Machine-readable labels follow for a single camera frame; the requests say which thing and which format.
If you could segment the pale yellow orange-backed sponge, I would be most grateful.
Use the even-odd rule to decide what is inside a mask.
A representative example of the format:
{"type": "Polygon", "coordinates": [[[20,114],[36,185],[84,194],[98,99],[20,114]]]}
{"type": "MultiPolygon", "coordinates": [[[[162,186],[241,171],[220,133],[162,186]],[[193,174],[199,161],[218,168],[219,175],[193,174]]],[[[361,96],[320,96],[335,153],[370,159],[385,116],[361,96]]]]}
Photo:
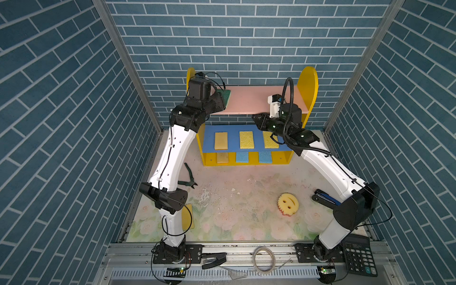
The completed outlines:
{"type": "Polygon", "coordinates": [[[229,153],[217,153],[217,164],[229,163],[229,153]]]}

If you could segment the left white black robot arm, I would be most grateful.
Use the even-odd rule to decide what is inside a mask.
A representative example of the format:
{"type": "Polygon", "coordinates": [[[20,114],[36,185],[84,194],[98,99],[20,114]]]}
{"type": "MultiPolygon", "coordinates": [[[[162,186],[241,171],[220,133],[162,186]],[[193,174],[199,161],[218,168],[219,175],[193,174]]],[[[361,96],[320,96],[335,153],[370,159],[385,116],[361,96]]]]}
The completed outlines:
{"type": "Polygon", "coordinates": [[[188,80],[184,102],[171,111],[166,146],[157,168],[149,181],[140,185],[140,192],[154,202],[162,218],[165,235],[155,252],[170,263],[186,255],[182,210],[188,193],[178,187],[178,176],[199,128],[211,114],[225,110],[222,90],[223,86],[202,72],[188,80]]]}

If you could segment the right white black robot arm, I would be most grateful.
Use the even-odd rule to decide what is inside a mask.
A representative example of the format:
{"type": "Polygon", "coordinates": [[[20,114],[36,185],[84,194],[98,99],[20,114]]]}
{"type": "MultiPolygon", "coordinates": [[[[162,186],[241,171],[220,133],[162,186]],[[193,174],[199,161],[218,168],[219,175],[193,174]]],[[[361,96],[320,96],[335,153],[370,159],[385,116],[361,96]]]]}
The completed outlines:
{"type": "Polygon", "coordinates": [[[295,104],[286,107],[291,111],[281,110],[273,118],[267,113],[255,114],[252,119],[259,130],[281,137],[288,148],[316,168],[334,188],[330,196],[339,205],[334,208],[329,225],[313,242],[315,258],[326,261],[341,241],[374,213],[380,201],[380,188],[348,170],[312,131],[302,128],[295,120],[299,110],[295,104]]]}

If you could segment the bright yellow sponge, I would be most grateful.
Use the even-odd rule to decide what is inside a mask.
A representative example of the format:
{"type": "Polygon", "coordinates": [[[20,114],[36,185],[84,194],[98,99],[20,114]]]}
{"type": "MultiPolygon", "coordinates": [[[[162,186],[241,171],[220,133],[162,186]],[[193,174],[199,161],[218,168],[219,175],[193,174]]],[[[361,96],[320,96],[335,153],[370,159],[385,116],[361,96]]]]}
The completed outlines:
{"type": "Polygon", "coordinates": [[[278,149],[279,143],[277,142],[277,137],[273,133],[264,131],[263,132],[264,148],[265,149],[278,149]]]}
{"type": "Polygon", "coordinates": [[[254,133],[252,131],[239,132],[240,149],[250,150],[255,148],[254,133]]]}

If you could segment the green scouring pad sponge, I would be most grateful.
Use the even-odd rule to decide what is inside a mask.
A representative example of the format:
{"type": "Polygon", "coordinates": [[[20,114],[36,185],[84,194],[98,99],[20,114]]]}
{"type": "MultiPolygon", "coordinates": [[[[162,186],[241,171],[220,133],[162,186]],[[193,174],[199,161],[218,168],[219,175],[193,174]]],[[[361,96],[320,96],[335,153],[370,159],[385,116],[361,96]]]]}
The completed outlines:
{"type": "Polygon", "coordinates": [[[217,90],[217,92],[218,92],[218,94],[221,95],[223,104],[225,106],[227,106],[229,103],[231,91],[230,90],[217,90]]]}

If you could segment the blue sponge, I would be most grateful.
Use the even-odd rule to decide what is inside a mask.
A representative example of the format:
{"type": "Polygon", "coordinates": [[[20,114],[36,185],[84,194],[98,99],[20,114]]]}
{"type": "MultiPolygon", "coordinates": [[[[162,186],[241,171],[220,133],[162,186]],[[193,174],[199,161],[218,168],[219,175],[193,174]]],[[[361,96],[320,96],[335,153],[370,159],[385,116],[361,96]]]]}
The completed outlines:
{"type": "Polygon", "coordinates": [[[249,153],[248,152],[236,153],[236,163],[249,163],[249,153]]]}
{"type": "Polygon", "coordinates": [[[259,152],[259,163],[260,164],[272,164],[272,152],[259,152]]]}

